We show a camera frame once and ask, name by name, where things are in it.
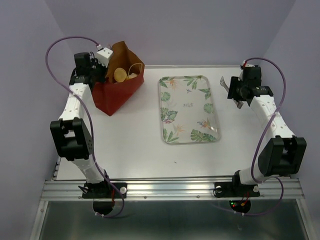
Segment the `metal serving tongs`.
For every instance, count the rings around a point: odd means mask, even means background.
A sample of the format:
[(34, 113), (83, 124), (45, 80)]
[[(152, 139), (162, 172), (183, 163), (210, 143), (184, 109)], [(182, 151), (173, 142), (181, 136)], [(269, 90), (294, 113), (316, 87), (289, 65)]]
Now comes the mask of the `metal serving tongs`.
[[(226, 84), (225, 79), (224, 79), (223, 76), (221, 77), (219, 83), (220, 83), (220, 85), (227, 91), (227, 93), (229, 93), (230, 88), (229, 88), (228, 85)], [(236, 107), (237, 107), (238, 109), (241, 109), (242, 106), (244, 105), (242, 101), (238, 101), (238, 100), (234, 100), (234, 99), (232, 99), (232, 100), (233, 100), (233, 102), (235, 103), (235, 105), (236, 105)]]

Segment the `round pale bread roll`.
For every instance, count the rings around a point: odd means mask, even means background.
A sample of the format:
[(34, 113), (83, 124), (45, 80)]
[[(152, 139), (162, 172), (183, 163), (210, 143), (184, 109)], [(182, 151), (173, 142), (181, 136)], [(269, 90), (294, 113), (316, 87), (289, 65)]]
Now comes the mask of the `round pale bread roll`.
[(123, 68), (118, 67), (113, 73), (113, 78), (117, 83), (122, 83), (127, 80), (128, 74)]

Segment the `red brown paper bag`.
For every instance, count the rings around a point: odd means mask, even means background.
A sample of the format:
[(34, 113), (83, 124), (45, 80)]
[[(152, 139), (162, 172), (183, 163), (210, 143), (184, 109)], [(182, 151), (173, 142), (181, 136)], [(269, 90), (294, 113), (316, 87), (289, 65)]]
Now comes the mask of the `red brown paper bag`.
[[(106, 81), (94, 85), (92, 98), (99, 110), (112, 116), (144, 83), (145, 64), (131, 51), (124, 41), (114, 43), (109, 60)], [(114, 80), (114, 71), (123, 68), (128, 75), (124, 82)]]

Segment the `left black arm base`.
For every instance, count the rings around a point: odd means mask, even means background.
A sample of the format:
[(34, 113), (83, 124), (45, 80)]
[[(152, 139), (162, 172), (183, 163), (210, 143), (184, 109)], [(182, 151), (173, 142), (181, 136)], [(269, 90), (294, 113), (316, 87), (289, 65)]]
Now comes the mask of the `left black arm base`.
[(93, 200), (93, 210), (101, 217), (112, 216), (116, 213), (114, 211), (116, 206), (116, 199), (121, 200), (121, 195), (108, 184), (106, 181), (99, 183), (87, 183), (78, 188), (82, 192), (83, 199)]

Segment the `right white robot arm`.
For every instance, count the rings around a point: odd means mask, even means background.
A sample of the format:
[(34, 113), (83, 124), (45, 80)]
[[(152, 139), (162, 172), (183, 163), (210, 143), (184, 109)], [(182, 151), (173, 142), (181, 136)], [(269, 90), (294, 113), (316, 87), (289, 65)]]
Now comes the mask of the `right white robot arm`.
[(235, 172), (230, 182), (231, 192), (242, 195), (248, 185), (262, 183), (273, 176), (297, 174), (307, 148), (303, 137), (297, 137), (287, 126), (275, 103), (270, 87), (262, 85), (262, 70), (258, 65), (245, 65), (240, 76), (230, 79), (228, 99), (246, 102), (256, 114), (262, 128), (262, 150), (256, 150), (251, 166)]

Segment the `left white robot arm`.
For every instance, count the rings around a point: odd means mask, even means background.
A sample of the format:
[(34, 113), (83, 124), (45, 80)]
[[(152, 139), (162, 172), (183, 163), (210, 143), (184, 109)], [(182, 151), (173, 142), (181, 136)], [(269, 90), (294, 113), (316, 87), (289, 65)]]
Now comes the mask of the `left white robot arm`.
[(94, 140), (83, 119), (86, 111), (82, 105), (92, 98), (98, 62), (88, 52), (76, 53), (74, 61), (75, 69), (67, 87), (71, 92), (58, 120), (50, 123), (50, 131), (58, 155), (77, 166), (85, 176), (86, 185), (81, 190), (87, 192), (94, 185), (95, 193), (106, 197), (111, 193), (111, 184), (101, 174), (105, 171), (94, 163)]

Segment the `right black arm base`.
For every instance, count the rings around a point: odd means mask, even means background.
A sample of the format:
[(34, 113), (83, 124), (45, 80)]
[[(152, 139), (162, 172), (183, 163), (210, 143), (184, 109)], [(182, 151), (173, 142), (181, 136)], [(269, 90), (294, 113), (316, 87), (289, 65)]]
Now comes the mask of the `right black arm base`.
[(250, 211), (251, 198), (260, 196), (258, 185), (235, 184), (231, 181), (215, 182), (212, 192), (216, 198), (230, 198), (231, 209), (241, 214), (247, 214)]

